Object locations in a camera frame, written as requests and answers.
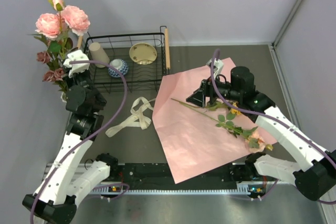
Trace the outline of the mauve rose stem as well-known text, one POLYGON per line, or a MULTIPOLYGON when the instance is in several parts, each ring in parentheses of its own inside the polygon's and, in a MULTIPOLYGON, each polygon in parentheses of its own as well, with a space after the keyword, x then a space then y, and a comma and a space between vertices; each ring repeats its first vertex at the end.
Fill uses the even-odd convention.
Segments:
POLYGON ((48 51, 38 52, 36 60, 48 67, 47 72, 43 76, 44 82, 52 82, 54 85, 59 86, 62 92, 68 91, 68 86, 63 79, 64 70, 62 68, 61 59, 56 53, 48 51))

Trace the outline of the purple wrapping paper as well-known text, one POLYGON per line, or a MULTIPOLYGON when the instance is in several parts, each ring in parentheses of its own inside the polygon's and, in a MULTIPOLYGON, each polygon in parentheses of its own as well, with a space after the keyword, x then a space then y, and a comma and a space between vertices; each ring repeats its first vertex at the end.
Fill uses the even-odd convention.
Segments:
POLYGON ((167 75, 155 100, 152 121, 177 184, 276 143, 258 127, 252 137, 258 140, 259 148, 250 148, 245 138, 217 126, 218 116, 229 112, 226 108, 186 107, 186 98, 209 76, 208 66, 167 75))

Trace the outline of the cream printed ribbon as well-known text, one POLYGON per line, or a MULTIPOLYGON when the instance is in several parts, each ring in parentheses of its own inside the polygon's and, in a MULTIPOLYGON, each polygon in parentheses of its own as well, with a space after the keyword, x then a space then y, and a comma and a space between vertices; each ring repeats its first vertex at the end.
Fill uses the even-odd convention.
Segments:
POLYGON ((146 130, 151 125, 152 119, 145 116, 144 111, 147 109, 154 111, 151 103, 155 100, 156 98, 148 100, 145 97, 139 97, 134 100, 130 109, 131 115, 120 124, 107 129, 105 135, 111 138, 126 127, 140 127, 142 130, 146 130))

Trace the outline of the pink peony stem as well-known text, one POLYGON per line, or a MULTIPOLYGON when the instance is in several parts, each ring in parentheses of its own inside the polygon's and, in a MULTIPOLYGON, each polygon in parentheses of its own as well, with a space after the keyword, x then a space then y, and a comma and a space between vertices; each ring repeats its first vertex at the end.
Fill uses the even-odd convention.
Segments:
POLYGON ((77 6, 66 5, 64 0, 48 0, 54 9, 53 13, 41 14, 35 22, 32 36, 47 47, 53 57, 65 59, 72 49, 70 34, 78 37, 81 45, 82 37, 88 32, 91 22, 84 10, 77 6))

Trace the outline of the mixed flower bouquet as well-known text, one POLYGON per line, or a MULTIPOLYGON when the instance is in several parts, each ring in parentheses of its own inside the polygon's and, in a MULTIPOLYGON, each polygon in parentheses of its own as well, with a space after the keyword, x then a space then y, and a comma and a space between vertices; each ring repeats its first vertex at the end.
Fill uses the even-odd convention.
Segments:
POLYGON ((199 113, 207 118, 216 122, 216 127, 225 129, 231 136, 235 138, 241 137, 247 144, 249 151, 251 153, 262 152, 264 150, 272 151, 274 149, 272 144, 268 144, 264 141, 261 135, 258 133, 258 127, 253 127, 250 129, 244 129, 241 126, 238 126, 233 122, 237 116, 242 115, 240 111, 237 110, 238 102, 229 101, 228 103, 234 108, 229 107, 226 103, 220 102, 219 100, 211 104, 207 102, 207 105, 204 107, 204 112, 201 111, 202 108, 195 105, 182 102, 180 100, 171 98, 171 100, 178 102, 179 104, 199 113), (207 114, 207 112, 215 112, 217 110, 227 109, 228 113, 226 115, 219 114, 217 118, 214 118, 207 114))

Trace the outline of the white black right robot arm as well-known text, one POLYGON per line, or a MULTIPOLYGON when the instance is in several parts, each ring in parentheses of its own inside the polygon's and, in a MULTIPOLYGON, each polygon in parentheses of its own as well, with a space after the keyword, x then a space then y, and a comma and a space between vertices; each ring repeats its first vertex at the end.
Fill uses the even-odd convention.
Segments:
POLYGON ((292 124, 268 96, 256 90, 254 75, 247 67, 234 67, 230 81, 219 74, 204 79, 186 101, 205 107, 206 99, 235 101, 242 114, 266 130, 294 158, 288 162, 266 154, 253 154, 246 159, 245 174, 252 180, 270 176, 283 180, 308 199, 318 201, 335 186, 335 151, 328 151, 308 139, 292 124))

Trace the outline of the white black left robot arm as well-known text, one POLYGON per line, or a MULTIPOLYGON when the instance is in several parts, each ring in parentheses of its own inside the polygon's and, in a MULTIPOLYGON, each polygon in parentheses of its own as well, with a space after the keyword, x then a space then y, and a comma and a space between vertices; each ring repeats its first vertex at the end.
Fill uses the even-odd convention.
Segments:
POLYGON ((23 199, 31 223, 35 217, 50 223, 70 223, 86 196, 103 180, 114 180, 119 174, 117 158, 102 153, 82 175, 73 178, 101 131, 103 116, 98 113, 107 101, 95 87, 88 70, 69 74, 65 80, 69 88, 66 110, 71 112, 71 117, 47 176, 33 194, 23 199))

